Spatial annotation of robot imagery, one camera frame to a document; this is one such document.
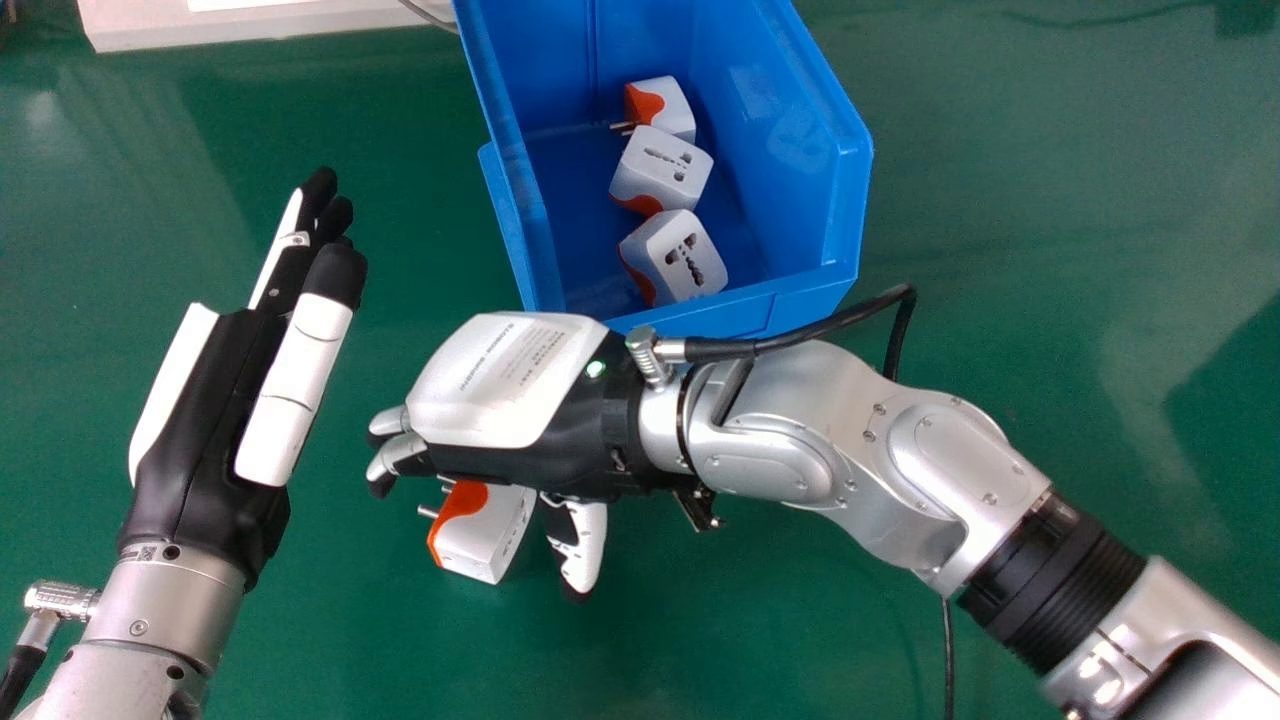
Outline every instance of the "robotic hand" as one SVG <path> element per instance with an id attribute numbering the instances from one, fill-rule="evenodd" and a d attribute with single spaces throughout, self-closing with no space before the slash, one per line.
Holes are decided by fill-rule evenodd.
<path id="1" fill-rule="evenodd" d="M 284 488 L 364 291 L 351 202 L 319 169 L 285 208 L 248 306 L 192 304 L 129 445 L 133 505 L 101 592 L 41 582 L 0 683 L 9 717 L 64 620 L 87 623 L 19 717 L 201 716 L 239 610 L 289 520 Z"/>
<path id="2" fill-rule="evenodd" d="M 1070 506 L 979 409 L 813 340 L 876 302 L 755 342 L 479 315 L 374 419 L 367 480 L 375 496 L 398 475 L 518 483 L 571 515 L 666 489 L 699 529 L 718 525 L 716 493 L 782 502 L 957 596 L 1071 720 L 1280 717 L 1276 644 Z M 603 533 L 548 527 L 566 582 L 589 591 Z"/>

